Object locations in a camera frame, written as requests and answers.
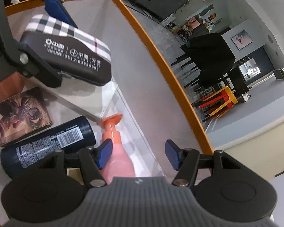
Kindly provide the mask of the pink spray bottle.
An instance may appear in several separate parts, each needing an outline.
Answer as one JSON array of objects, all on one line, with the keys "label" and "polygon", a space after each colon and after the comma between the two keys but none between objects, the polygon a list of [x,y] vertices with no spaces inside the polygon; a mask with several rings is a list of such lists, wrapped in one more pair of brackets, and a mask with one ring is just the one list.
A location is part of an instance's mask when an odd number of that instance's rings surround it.
[{"label": "pink spray bottle", "polygon": [[107,184],[110,184],[114,177],[135,177],[134,165],[122,145],[120,132],[116,125],[121,121],[123,115],[117,113],[104,118],[101,127],[104,129],[102,140],[111,139],[113,144],[112,154],[101,174]]}]

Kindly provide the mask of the plaid black glasses case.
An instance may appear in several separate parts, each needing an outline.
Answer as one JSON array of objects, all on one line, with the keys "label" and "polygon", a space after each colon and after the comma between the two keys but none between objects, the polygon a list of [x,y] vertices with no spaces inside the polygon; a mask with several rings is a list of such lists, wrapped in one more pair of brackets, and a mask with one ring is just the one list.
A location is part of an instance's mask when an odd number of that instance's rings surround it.
[{"label": "plaid black glasses case", "polygon": [[111,51],[94,36],[45,14],[34,15],[20,42],[64,77],[106,85],[112,78]]}]

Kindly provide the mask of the illustrated card box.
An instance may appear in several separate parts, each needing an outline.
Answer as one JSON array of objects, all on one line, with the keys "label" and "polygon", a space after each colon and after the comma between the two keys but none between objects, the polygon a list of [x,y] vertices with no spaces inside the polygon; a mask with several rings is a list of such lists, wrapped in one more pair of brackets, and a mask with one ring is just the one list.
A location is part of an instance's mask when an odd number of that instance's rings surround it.
[{"label": "illustrated card box", "polygon": [[0,102],[0,147],[16,143],[51,125],[39,87]]}]

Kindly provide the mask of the orange cardboard storage box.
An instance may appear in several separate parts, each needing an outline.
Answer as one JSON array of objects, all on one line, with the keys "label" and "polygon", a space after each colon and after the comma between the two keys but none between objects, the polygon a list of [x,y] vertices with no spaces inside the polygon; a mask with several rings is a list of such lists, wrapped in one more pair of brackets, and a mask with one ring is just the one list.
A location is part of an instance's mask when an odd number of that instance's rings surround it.
[{"label": "orange cardboard storage box", "polygon": [[133,157],[98,111],[116,90],[143,141],[211,147],[169,65],[121,0],[66,0],[69,17],[28,0],[0,0],[0,84],[36,87],[0,102],[0,192],[6,226],[218,226],[193,179],[128,176]]}]

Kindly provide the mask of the dark blue spray can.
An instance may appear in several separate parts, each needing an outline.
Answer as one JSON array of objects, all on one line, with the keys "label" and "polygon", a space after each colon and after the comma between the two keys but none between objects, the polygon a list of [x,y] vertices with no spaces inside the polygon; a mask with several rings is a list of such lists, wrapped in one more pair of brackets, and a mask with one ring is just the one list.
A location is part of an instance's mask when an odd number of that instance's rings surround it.
[{"label": "dark blue spray can", "polygon": [[96,138],[89,121],[80,116],[5,147],[0,152],[0,162],[8,177],[13,179],[55,150],[76,153],[95,144]]}]

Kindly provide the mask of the black piano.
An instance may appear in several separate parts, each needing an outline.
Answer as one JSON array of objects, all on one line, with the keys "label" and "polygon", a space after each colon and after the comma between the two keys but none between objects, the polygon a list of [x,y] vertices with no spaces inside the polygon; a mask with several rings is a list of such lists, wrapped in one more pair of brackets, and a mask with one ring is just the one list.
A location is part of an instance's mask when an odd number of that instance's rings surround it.
[{"label": "black piano", "polygon": [[233,68],[236,60],[235,55],[220,34],[209,33],[193,37],[180,48],[184,54],[172,65],[190,58],[195,67],[200,70],[195,79],[184,85],[185,89],[194,85],[204,89],[215,87],[223,80],[223,76],[228,74],[237,95],[249,91],[242,73]]}]

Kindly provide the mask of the framed wall picture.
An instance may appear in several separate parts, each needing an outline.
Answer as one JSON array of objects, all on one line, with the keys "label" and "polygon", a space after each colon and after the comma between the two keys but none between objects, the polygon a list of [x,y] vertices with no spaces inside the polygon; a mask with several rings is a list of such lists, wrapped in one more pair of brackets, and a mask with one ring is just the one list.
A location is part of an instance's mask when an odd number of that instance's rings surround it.
[{"label": "framed wall picture", "polygon": [[241,32],[237,33],[231,38],[231,40],[239,51],[253,42],[246,30],[242,30]]}]

